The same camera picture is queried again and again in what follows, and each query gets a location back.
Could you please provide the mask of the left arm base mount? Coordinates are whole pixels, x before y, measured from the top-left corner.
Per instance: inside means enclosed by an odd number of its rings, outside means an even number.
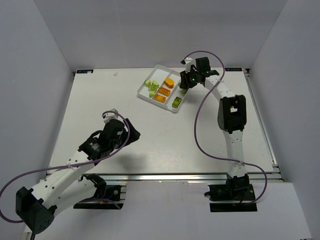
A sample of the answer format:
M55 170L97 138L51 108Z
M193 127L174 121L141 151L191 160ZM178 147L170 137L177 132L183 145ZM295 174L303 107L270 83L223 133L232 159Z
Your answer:
M98 189L91 198L85 198L73 206L73 209L81 210L121 210L126 198L126 186L121 184L109 184L97 174L85 175L82 180L90 180Z

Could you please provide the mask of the orange lego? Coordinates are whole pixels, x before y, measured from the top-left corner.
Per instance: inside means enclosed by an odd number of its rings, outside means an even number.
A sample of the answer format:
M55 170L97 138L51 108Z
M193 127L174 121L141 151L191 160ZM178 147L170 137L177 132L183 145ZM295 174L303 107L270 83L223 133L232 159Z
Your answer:
M165 87L160 87L158 92L167 97L171 94L171 91Z
M160 103L165 103L165 101L167 100L167 98L161 94L155 94L154 98L155 101L160 102Z

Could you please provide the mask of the yellow oval lego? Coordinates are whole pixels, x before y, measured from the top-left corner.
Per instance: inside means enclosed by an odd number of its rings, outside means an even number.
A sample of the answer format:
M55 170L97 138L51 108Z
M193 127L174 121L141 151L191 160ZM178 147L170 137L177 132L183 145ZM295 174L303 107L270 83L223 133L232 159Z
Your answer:
M169 89L172 89L172 88L174 87L174 85L175 85L175 82L174 82L171 78L167 77L167 78L164 80L164 84L165 84Z

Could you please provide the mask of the long green lego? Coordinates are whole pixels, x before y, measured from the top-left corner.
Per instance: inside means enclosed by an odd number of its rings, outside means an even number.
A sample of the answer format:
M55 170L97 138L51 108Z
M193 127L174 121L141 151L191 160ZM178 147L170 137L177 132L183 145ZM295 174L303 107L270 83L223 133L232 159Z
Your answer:
M177 109L177 108L179 107L181 101L182 101L182 98L177 96L177 97L173 100L171 106L172 106L174 109Z

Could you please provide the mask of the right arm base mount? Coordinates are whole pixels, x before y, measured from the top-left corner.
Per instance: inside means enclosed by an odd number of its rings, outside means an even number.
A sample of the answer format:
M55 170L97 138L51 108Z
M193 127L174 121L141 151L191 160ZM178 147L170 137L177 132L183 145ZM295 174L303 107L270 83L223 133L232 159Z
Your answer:
M257 212L257 204L252 203L256 199L252 184L238 193L231 193L225 184L208 185L208 191L204 196L209 199L211 213L245 213Z

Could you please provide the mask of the pale green lego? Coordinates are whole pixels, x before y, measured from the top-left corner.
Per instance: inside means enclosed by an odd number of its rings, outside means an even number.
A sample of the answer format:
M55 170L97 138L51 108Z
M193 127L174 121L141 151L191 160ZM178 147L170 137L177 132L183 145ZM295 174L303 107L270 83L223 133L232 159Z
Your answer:
M155 91L150 91L150 92L149 92L149 97L152 98L155 94L156 94Z

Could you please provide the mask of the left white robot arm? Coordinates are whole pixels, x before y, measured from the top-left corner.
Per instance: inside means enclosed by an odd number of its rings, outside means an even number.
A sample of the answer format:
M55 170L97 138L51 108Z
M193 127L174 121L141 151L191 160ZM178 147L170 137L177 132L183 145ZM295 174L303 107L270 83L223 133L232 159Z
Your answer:
M141 134L129 119L111 119L102 130L92 133L59 169L30 189L16 193L15 211L35 235L45 231L54 218L82 200L99 200L107 193L106 182L96 173L85 175L98 159L108 157L122 146L137 141Z

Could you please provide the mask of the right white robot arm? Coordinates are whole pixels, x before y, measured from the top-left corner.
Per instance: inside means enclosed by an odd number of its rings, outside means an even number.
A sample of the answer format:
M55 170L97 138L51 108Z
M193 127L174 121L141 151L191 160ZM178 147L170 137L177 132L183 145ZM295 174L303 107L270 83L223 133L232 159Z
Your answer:
M225 73L212 70L209 59L190 57L181 61L185 70L180 73L180 88L188 90L203 85L218 101L217 124L225 138L227 157L232 162L225 184L210 185L204 195L211 201L243 201L250 188L244 164L243 130L247 123L246 97L233 93L224 83Z

